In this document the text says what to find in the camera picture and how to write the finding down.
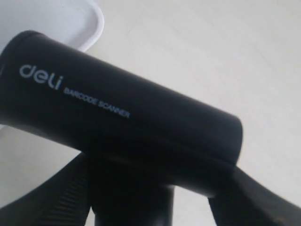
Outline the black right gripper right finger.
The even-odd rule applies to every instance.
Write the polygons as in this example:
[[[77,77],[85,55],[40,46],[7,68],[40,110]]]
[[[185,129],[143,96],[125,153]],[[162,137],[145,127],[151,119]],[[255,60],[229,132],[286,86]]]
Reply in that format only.
[[[301,208],[236,167],[224,187],[208,199],[218,226],[299,226]]]

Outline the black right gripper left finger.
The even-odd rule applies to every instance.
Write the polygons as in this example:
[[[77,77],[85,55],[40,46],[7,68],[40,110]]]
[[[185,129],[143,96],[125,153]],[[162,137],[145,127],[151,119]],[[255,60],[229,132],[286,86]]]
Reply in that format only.
[[[2,226],[83,226],[90,211],[87,159],[77,155],[49,180],[0,209]]]

